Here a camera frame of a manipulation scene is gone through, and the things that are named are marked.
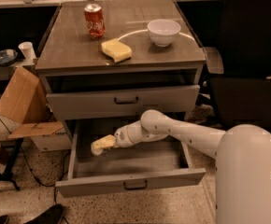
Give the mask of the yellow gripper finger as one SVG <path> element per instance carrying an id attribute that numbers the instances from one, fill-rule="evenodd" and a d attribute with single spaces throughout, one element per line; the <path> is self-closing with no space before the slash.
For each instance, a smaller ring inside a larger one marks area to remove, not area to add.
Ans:
<path id="1" fill-rule="evenodd" d="M 101 155 L 105 149 L 113 148 L 116 144 L 116 138 L 109 134 L 91 143 L 91 152 L 95 156 Z"/>

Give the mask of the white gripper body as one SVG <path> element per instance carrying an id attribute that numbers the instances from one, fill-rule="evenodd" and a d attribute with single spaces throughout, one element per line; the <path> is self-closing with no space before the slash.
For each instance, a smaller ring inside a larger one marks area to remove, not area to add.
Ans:
<path id="1" fill-rule="evenodd" d="M 115 133 L 115 147 L 131 147 L 142 142 L 155 142 L 166 138 L 166 134 L 153 134 L 144 129 L 140 121 L 120 127 Z"/>

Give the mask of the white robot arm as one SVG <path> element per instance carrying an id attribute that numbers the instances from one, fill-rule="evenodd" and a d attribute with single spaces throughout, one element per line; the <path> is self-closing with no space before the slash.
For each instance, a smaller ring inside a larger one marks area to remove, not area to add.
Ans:
<path id="1" fill-rule="evenodd" d="M 216 224 L 271 224 L 271 133 L 263 128 L 241 124 L 223 131 L 148 110 L 91 149 L 100 155 L 168 135 L 216 161 Z"/>

